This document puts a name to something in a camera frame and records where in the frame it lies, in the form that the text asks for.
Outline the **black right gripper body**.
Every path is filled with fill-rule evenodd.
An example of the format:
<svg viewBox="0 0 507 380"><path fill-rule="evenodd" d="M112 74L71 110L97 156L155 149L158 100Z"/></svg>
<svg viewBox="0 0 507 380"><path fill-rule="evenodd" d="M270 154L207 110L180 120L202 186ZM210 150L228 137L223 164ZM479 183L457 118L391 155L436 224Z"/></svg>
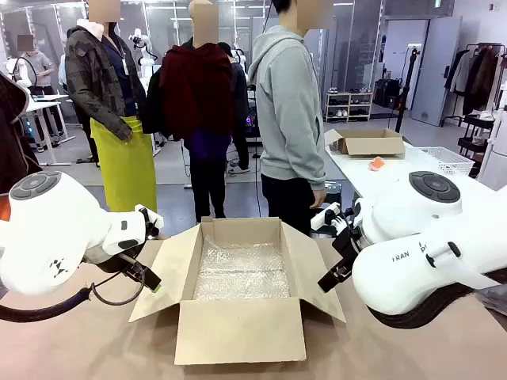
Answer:
<svg viewBox="0 0 507 380"><path fill-rule="evenodd" d="M352 266L361 251L359 240L362 237L358 227L336 226L335 239L332 247L337 251L340 260L337 266Z"/></svg>

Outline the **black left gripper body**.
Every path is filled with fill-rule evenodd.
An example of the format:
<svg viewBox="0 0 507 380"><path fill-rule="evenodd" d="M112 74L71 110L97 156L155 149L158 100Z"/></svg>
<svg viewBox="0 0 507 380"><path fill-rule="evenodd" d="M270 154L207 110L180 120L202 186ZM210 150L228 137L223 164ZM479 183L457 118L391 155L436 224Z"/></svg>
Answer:
<svg viewBox="0 0 507 380"><path fill-rule="evenodd" d="M109 255L101 245L87 249L83 262L98 266L105 273L124 272L137 262L144 243L124 250L116 255Z"/></svg>

